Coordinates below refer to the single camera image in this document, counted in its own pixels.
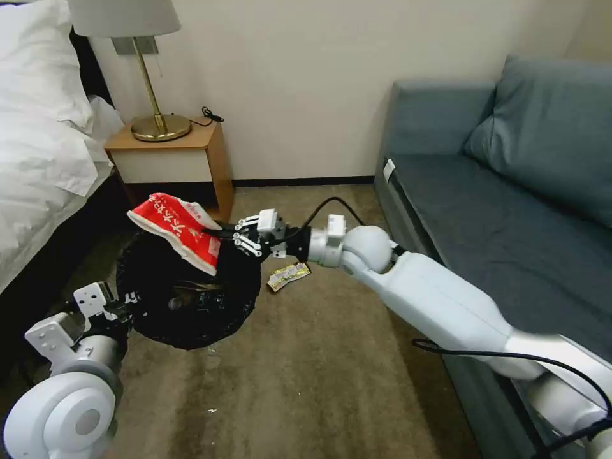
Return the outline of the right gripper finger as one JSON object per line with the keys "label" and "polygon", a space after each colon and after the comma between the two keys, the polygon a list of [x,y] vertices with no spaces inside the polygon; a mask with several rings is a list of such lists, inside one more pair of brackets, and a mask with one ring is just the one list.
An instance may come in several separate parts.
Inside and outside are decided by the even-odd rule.
{"label": "right gripper finger", "polygon": [[246,238],[259,238],[259,232],[257,231],[259,217],[257,215],[240,219],[236,223],[222,221],[214,222],[216,227],[204,227],[201,233],[217,238],[238,238],[240,236]]}
{"label": "right gripper finger", "polygon": [[247,256],[253,258],[261,258],[263,250],[257,241],[251,240],[247,235],[242,233],[220,233],[219,238],[229,243],[234,249],[241,251]]}

